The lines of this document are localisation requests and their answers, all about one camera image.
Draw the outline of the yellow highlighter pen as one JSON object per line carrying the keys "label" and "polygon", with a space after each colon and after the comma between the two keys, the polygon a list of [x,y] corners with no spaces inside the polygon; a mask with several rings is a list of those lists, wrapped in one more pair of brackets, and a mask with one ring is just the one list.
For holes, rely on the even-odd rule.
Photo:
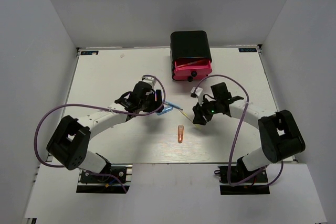
{"label": "yellow highlighter pen", "polygon": [[193,120],[183,111],[183,110],[179,110],[179,112],[184,116],[184,117],[186,117],[190,122],[191,122],[191,124],[194,126],[194,127],[196,127],[197,129],[202,129],[199,125],[197,125],[197,124],[194,124],[193,123]]}

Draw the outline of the pink drawer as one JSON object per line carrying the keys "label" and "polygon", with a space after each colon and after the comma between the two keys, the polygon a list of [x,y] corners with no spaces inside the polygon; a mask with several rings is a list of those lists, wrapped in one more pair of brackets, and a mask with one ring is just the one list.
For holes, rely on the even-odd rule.
{"label": "pink drawer", "polygon": [[201,72],[204,74],[210,74],[212,72],[212,65],[211,62],[209,60],[205,60],[206,62],[201,63],[201,64],[195,64],[195,65],[191,65],[191,66],[186,66],[183,68],[176,68],[176,65],[181,65],[181,64],[177,64],[175,63],[175,70],[173,72],[178,73],[178,72],[189,72],[189,71],[197,71],[197,72]]}
{"label": "pink drawer", "polygon": [[189,76],[177,76],[177,75],[172,75],[172,79],[174,81],[188,81],[188,82],[192,82],[192,81],[198,81],[198,80],[202,80],[205,77],[207,77],[207,75],[197,75],[195,77],[189,75]]}
{"label": "pink drawer", "polygon": [[202,80],[203,78],[207,77],[208,74],[204,74],[197,71],[187,71],[187,72],[172,72],[172,79],[174,81],[188,81],[192,82],[194,80]]}

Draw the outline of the orange highlighter pen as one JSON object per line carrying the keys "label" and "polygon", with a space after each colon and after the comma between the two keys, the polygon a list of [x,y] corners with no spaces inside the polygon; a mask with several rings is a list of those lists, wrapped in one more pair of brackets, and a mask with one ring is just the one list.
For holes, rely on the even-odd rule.
{"label": "orange highlighter pen", "polygon": [[195,65],[195,64],[201,64],[201,63],[204,63],[206,62],[205,60],[198,60],[198,61],[192,61],[192,62],[188,62],[188,66],[191,66],[191,65]]}

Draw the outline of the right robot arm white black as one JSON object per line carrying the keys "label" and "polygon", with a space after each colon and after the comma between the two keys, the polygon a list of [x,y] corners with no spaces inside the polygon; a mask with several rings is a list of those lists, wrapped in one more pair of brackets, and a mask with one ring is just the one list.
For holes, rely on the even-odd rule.
{"label": "right robot arm white black", "polygon": [[206,125],[215,114],[242,119],[259,131],[261,147],[237,161],[235,173],[247,182],[256,171],[270,164],[302,153],[306,149],[301,132],[288,110],[274,112],[248,103],[243,97],[232,96],[222,82],[211,86],[213,96],[208,100],[202,88],[194,87],[191,96],[198,99],[193,107],[193,124]]}

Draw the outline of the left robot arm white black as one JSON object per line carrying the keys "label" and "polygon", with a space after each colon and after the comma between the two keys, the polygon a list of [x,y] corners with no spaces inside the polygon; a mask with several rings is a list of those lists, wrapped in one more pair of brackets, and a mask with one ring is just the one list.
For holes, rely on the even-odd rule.
{"label": "left robot arm white black", "polygon": [[107,108],[81,118],[63,117],[56,127],[46,150],[66,169],[85,170],[101,182],[110,178],[111,163],[98,153],[88,150],[89,142],[98,134],[137,116],[162,111],[165,101],[163,88],[156,90],[158,80],[143,76],[133,88]]}

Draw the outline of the light blue clip pen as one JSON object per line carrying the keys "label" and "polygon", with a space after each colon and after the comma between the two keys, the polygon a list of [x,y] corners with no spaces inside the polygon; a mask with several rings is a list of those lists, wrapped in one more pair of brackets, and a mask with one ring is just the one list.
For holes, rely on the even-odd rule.
{"label": "light blue clip pen", "polygon": [[179,105],[176,105],[176,104],[174,104],[174,103],[172,103],[172,102],[165,101],[164,104],[165,104],[165,105],[168,105],[168,106],[171,106],[171,107],[173,107],[173,108],[176,108],[176,109],[178,109],[178,110],[182,110],[182,111],[183,111],[183,109],[182,109]]}

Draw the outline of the black drawer cabinet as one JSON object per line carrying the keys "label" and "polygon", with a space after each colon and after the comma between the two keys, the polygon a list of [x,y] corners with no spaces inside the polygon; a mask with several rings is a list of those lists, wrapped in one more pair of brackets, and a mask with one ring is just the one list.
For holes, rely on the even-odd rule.
{"label": "black drawer cabinet", "polygon": [[207,38],[203,30],[175,31],[170,35],[171,73],[175,63],[182,64],[197,60],[209,60],[212,56]]}

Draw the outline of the left blue table sticker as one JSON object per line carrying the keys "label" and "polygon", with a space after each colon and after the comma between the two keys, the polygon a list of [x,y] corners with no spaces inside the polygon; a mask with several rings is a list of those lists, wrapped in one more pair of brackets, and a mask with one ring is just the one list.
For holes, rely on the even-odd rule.
{"label": "left blue table sticker", "polygon": [[81,51],[80,55],[91,56],[91,55],[98,55],[98,50],[88,50],[88,51]]}

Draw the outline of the blue table sticker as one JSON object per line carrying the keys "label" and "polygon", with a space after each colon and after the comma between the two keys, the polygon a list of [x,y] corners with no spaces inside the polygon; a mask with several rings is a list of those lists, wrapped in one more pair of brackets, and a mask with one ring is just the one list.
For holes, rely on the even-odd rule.
{"label": "blue table sticker", "polygon": [[258,52],[256,48],[238,48],[239,52]]}
{"label": "blue table sticker", "polygon": [[88,50],[88,51],[81,51],[80,55],[91,56],[91,55],[98,55],[98,50]]}

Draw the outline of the right blue table sticker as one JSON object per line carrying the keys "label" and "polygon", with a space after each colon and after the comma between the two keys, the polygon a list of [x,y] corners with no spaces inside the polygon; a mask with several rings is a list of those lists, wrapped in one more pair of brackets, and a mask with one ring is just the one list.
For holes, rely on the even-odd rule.
{"label": "right blue table sticker", "polygon": [[238,48],[239,52],[258,52],[256,48]]}

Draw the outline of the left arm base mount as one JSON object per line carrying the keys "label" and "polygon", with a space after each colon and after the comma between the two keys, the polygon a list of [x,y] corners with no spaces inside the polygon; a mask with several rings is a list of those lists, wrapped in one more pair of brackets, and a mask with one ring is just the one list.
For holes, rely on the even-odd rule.
{"label": "left arm base mount", "polygon": [[93,175],[81,170],[76,193],[82,194],[126,194],[131,185],[133,165],[112,165],[105,173]]}

